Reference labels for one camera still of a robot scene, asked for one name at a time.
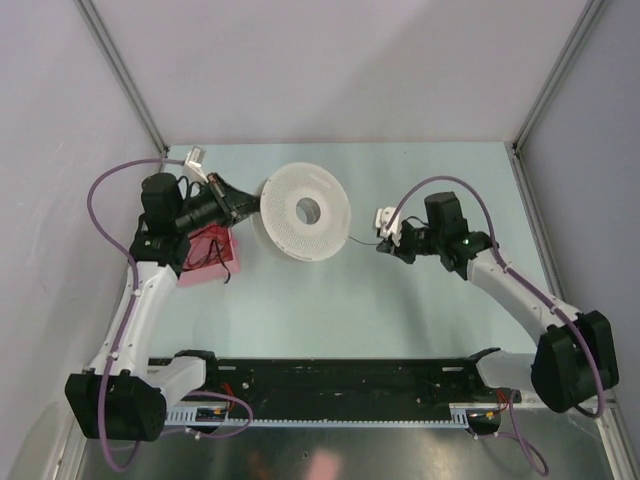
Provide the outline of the white plastic spool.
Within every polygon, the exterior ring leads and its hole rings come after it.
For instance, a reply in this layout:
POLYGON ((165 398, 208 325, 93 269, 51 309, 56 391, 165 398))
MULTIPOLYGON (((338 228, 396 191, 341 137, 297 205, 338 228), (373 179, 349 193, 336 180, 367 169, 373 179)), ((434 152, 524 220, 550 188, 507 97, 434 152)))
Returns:
POLYGON ((256 241, 287 261, 334 256, 350 233, 351 205, 327 170, 296 162, 279 168, 258 188, 259 212, 250 217, 256 241))

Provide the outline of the pink plastic box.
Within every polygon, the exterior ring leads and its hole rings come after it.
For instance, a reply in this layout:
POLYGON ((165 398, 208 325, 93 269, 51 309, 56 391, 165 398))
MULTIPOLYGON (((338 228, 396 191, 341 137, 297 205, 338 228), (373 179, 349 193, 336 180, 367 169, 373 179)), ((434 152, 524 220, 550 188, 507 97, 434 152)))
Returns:
POLYGON ((190 249, 177 285, 192 287, 215 280, 228 284, 240 271, 237 246, 230 228, 211 225, 189 235, 190 249))

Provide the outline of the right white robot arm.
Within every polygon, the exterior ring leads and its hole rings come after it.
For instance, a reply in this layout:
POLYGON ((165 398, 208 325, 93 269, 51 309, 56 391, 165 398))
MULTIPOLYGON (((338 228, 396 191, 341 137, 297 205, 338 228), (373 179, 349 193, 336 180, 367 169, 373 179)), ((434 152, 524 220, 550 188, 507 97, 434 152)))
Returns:
POLYGON ((529 391, 552 411, 564 413, 606 391, 620 380, 612 329, 599 311, 584 313, 543 291, 502 257, 491 237, 470 231, 452 192, 424 200, 426 224, 415 227, 397 208, 377 209, 376 249, 407 264, 436 256, 444 268, 483 290, 529 335, 533 354, 489 349, 477 354, 476 369, 485 386, 529 391))

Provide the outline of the right aluminium frame post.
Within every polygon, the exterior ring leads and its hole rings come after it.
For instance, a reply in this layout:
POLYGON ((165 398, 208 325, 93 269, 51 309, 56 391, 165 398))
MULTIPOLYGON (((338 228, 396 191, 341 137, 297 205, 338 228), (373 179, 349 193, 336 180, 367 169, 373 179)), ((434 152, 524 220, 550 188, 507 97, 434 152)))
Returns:
POLYGON ((521 152, 526 146, 529 137, 543 118, 545 111, 558 93, 562 83, 577 61, 601 16, 609 5, 610 1, 607 0, 589 0, 586 2, 578 20, 572 27, 566 42, 547 75, 541 90, 537 94, 512 141, 512 147, 516 153, 521 152))

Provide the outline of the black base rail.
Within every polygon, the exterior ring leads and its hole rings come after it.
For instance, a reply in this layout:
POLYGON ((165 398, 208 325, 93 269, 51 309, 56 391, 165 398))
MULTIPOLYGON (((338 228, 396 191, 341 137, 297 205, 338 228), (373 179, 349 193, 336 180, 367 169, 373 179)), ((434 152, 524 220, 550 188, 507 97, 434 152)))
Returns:
POLYGON ((477 356, 449 359, 217 359, 189 400, 232 393, 233 419, 255 421, 427 422, 451 419, 454 404, 519 401, 506 387, 488 387, 477 356))

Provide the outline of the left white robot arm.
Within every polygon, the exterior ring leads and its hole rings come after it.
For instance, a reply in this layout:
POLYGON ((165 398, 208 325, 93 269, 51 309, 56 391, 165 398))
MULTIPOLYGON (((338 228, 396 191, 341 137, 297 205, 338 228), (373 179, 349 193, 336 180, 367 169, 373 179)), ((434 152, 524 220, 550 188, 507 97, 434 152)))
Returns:
POLYGON ((127 285, 113 323, 96 357, 71 374, 65 395, 88 439, 156 440, 167 412, 207 382, 214 357, 183 351, 158 371, 148 370, 152 333, 177 287, 190 237, 209 225, 232 227, 258 212, 257 196, 212 173, 183 196, 171 173, 147 177, 141 185, 143 212, 131 246, 127 285))

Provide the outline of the left aluminium frame post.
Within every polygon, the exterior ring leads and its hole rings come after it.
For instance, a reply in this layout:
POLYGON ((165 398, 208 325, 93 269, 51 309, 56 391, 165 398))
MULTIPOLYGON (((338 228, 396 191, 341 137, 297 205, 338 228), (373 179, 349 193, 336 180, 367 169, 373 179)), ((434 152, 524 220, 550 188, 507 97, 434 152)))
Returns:
POLYGON ((95 2, 74 0, 73 4, 80 13, 145 134, 159 154, 166 154, 169 146, 95 2))

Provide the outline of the aluminium frame post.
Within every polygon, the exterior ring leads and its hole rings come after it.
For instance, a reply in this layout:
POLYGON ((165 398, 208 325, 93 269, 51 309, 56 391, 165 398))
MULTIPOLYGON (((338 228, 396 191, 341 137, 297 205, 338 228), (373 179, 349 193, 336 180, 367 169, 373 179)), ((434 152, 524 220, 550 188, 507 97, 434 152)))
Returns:
POLYGON ((74 0, 73 4, 80 13, 145 134, 159 154, 166 154, 169 146, 95 2, 74 0))
POLYGON ((562 83, 577 61, 601 16, 609 5, 610 1, 607 0, 589 0, 586 2, 578 20, 572 27, 566 42, 547 75, 541 90, 537 94, 512 141, 512 147, 516 153, 521 152, 526 146, 529 137, 543 118, 545 111, 558 93, 562 83))

